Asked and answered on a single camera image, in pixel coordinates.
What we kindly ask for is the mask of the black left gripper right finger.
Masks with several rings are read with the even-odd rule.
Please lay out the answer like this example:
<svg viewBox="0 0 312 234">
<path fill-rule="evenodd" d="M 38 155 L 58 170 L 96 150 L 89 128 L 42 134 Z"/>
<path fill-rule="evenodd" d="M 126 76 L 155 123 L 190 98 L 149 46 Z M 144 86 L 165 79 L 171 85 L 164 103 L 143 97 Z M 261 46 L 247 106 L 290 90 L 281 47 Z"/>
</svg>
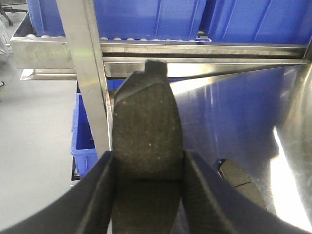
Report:
<svg viewBox="0 0 312 234">
<path fill-rule="evenodd" d="M 192 234 L 305 234 L 222 180 L 196 152 L 184 153 L 183 206 Z"/>
</svg>

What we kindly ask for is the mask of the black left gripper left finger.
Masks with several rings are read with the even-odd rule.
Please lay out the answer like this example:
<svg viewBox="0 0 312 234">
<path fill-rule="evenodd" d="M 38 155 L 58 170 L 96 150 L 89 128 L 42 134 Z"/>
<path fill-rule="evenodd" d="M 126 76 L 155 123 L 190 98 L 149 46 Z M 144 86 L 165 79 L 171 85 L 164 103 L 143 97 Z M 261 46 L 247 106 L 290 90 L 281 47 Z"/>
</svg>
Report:
<svg viewBox="0 0 312 234">
<path fill-rule="evenodd" d="M 106 151 L 80 182 L 58 200 L 3 234 L 105 234 L 115 196 L 113 153 Z"/>
</svg>

